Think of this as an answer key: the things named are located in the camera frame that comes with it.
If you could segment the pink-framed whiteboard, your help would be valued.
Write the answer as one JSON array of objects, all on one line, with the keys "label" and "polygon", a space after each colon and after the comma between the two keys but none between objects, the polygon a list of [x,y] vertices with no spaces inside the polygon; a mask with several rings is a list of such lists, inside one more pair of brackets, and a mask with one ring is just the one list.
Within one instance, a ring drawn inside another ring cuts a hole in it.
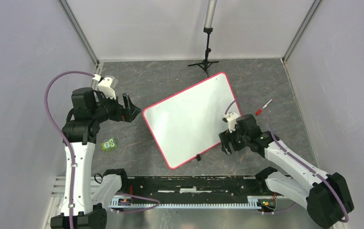
[{"label": "pink-framed whiteboard", "polygon": [[143,110],[143,118],[170,169],[220,143],[224,122],[241,116],[226,73],[220,72]]}]

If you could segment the red whiteboard marker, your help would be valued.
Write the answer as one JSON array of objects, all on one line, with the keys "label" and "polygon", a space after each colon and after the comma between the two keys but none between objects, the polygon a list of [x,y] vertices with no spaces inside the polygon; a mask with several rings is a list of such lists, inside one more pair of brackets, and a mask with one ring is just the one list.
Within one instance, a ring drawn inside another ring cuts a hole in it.
[{"label": "red whiteboard marker", "polygon": [[267,106],[273,101],[273,99],[270,99],[261,109],[259,109],[255,115],[256,116],[259,116],[266,108]]}]

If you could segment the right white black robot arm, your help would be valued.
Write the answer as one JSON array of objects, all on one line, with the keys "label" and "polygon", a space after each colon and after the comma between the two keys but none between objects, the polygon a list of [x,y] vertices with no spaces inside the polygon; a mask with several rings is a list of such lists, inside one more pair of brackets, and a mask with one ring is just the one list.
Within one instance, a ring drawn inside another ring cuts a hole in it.
[{"label": "right white black robot arm", "polygon": [[229,112],[222,120],[228,125],[227,130],[219,134],[223,152],[230,155],[248,147],[288,173],[286,176],[273,167],[260,171],[255,181],[258,193],[282,194],[306,209],[323,229],[349,221],[354,203],[341,174],[329,174],[301,158],[271,130],[262,131],[251,114]]}]

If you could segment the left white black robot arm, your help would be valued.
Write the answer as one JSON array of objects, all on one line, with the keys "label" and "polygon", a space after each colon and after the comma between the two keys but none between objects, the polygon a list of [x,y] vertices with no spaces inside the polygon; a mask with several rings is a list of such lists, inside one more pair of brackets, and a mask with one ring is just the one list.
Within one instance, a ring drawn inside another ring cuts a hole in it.
[{"label": "left white black robot arm", "polygon": [[59,215],[51,218],[52,229],[104,229],[107,209],[114,195],[129,190],[124,169],[108,169],[95,192],[91,190],[92,160],[100,124],[112,120],[132,122],[141,109],[128,94],[117,98],[91,87],[72,92],[73,108],[61,129],[66,153],[65,191]]}]

